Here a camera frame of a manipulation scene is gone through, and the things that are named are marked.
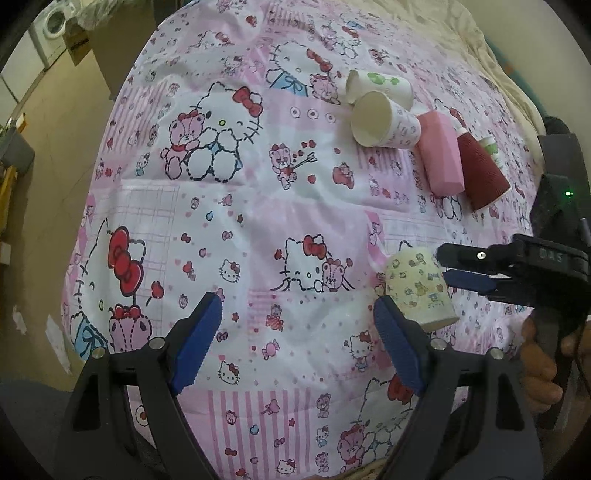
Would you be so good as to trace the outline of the person's right hand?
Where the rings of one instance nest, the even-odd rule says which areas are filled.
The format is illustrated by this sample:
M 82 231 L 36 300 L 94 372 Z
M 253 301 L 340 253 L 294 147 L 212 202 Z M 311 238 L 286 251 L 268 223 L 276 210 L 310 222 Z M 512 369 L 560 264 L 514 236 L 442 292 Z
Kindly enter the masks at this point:
M 554 382 L 557 366 L 536 341 L 535 315 L 530 314 L 522 324 L 523 343 L 520 359 L 523 364 L 521 384 L 526 402 L 533 414 L 541 414 L 556 405 L 563 397 L 563 388 Z M 584 378 L 590 381 L 590 322 L 585 324 L 581 337 L 573 333 L 562 340 L 562 353 L 578 356 Z

